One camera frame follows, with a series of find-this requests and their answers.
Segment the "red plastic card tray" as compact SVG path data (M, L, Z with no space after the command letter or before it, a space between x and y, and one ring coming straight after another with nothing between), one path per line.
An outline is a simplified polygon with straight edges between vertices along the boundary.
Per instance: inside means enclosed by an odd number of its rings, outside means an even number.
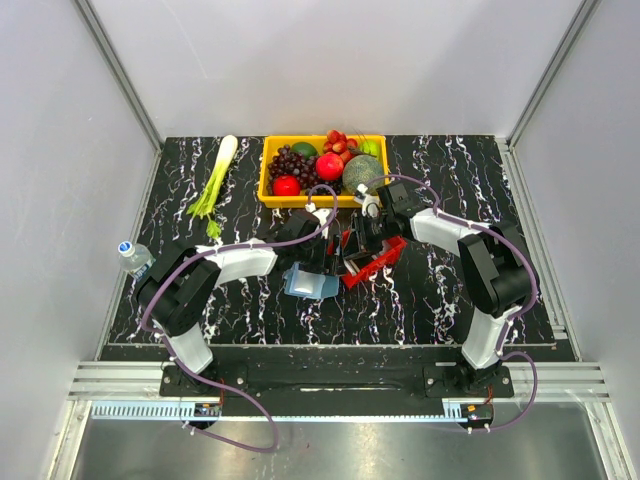
M354 273L347 271L341 276L341 280L348 289L353 288L358 283L371 280L380 270L385 267L394 266L400 259L407 242L399 236L392 237L382 242L382 250L371 257L370 260L363 260L362 267Z

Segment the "blue leather card holder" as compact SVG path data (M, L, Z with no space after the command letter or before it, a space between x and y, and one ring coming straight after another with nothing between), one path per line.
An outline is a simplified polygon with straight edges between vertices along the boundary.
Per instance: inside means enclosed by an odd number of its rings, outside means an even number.
M304 271L300 268L299 262L295 262L284 273L283 278L284 293L289 296L322 300L339 293L339 277Z

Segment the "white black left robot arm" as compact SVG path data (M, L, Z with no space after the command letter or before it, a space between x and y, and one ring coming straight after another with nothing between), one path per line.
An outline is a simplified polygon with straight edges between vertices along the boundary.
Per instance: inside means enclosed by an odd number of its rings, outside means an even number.
M218 247L178 240L135 282L141 328L164 335L172 355L186 366L181 380L193 394L209 393L217 381L200 327L212 291L241 278L267 276L284 260L301 262L315 247L325 251L322 234L334 218L333 210L308 204L262 239Z

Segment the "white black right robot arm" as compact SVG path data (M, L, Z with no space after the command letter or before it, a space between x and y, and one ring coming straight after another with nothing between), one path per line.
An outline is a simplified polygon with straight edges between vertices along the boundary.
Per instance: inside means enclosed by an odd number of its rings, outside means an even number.
M384 244L395 237L460 259L474 312L461 350L466 364L456 369L454 379L462 393L480 394L491 382L488 368L500 361L507 326L532 307L538 293L538 277L517 229L447 214L420 201L402 181L378 189L360 184L355 201L359 208L344 239L346 263L379 259Z

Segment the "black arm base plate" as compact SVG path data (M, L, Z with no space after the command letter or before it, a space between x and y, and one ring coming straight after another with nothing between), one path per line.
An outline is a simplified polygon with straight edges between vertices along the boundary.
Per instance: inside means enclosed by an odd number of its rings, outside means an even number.
M225 363L216 381L254 395L276 391L390 391L428 398L511 399L515 396L509 370L502 366L480 384L456 383L452 366L426 365L285 365Z

